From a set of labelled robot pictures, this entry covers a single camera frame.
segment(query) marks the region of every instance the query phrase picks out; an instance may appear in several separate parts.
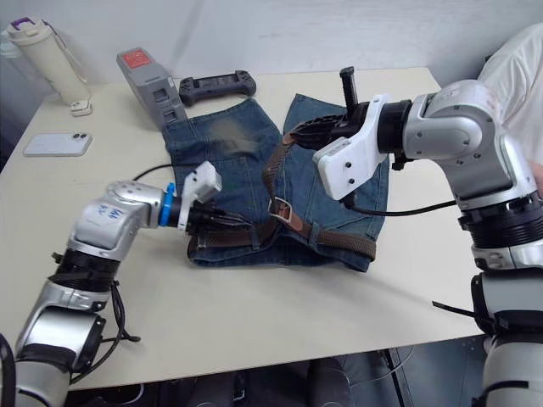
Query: white phone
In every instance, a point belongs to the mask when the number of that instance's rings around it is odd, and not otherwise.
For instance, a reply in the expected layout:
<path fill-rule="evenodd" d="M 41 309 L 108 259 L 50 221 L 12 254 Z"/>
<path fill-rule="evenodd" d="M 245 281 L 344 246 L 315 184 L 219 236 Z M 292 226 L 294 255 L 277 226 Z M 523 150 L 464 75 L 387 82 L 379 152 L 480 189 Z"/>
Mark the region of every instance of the white phone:
<path fill-rule="evenodd" d="M 40 133 L 25 148 L 26 157 L 79 157 L 88 149 L 92 136 L 88 133 Z"/>

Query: person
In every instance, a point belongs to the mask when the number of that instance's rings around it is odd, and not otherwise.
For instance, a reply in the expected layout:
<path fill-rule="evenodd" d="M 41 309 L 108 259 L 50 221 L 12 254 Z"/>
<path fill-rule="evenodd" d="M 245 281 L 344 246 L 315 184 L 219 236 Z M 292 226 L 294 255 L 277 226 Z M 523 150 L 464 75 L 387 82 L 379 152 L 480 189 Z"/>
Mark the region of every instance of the person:
<path fill-rule="evenodd" d="M 519 141 L 543 196 L 543 24 L 507 41 L 479 75 L 498 98 L 501 120 Z"/>

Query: water bottle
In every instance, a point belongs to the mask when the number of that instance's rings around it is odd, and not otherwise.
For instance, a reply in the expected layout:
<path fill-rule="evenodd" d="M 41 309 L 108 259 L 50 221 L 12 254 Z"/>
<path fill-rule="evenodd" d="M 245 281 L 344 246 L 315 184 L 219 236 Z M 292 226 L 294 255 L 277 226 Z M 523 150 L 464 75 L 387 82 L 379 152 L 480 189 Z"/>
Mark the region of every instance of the water bottle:
<path fill-rule="evenodd" d="M 0 33 L 0 56 L 8 61 L 23 77 L 25 77 L 47 100 L 55 99 L 59 94 L 49 85 L 42 73 L 36 69 L 22 51 L 9 40 L 6 30 Z"/>
<path fill-rule="evenodd" d="M 91 94 L 67 58 L 64 44 L 49 24 L 24 17 L 12 22 L 7 32 L 11 42 L 37 67 L 64 103 L 90 99 Z"/>

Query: denim shorts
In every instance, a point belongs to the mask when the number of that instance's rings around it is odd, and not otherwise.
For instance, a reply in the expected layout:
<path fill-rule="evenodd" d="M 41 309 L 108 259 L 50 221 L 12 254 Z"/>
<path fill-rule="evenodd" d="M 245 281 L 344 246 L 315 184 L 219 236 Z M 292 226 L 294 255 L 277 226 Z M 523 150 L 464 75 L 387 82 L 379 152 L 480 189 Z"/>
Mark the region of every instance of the denim shorts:
<path fill-rule="evenodd" d="M 338 105 L 296 95 L 283 131 L 286 133 L 300 122 L 318 116 L 344 112 L 344 108 Z M 163 136 L 171 155 L 178 194 L 182 191 L 185 176 L 208 160 L 222 177 L 222 191 L 215 198 L 219 208 L 241 213 L 256 223 L 269 218 L 269 196 L 261 180 L 261 172 L 282 134 L 253 98 L 227 110 L 169 125 Z M 313 153 L 294 146 L 275 180 L 276 195 L 290 202 L 294 212 L 311 224 L 309 240 L 280 225 L 265 244 L 254 242 L 251 246 L 238 248 L 198 249 L 197 245 L 190 245 L 188 257 L 191 261 L 209 267 L 342 262 L 351 269 L 366 271 L 370 263 L 367 256 L 316 244 L 316 235 L 324 228 L 355 233 L 375 241 L 383 226 L 383 217 L 358 214 L 331 199 L 312 163 Z M 388 188 L 389 160 L 386 159 L 373 177 L 356 190 L 356 205 L 386 210 Z"/>

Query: red label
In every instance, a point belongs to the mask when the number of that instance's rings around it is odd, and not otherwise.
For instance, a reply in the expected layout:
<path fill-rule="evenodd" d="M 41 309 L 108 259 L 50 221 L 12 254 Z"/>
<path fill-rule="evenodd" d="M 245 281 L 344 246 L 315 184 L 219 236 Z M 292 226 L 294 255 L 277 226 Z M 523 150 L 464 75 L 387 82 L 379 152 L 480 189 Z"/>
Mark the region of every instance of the red label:
<path fill-rule="evenodd" d="M 137 68 L 138 66 L 147 65 L 151 63 L 151 60 L 145 55 L 145 52 L 139 48 L 131 53 L 125 53 L 122 58 L 128 64 L 130 69 Z"/>

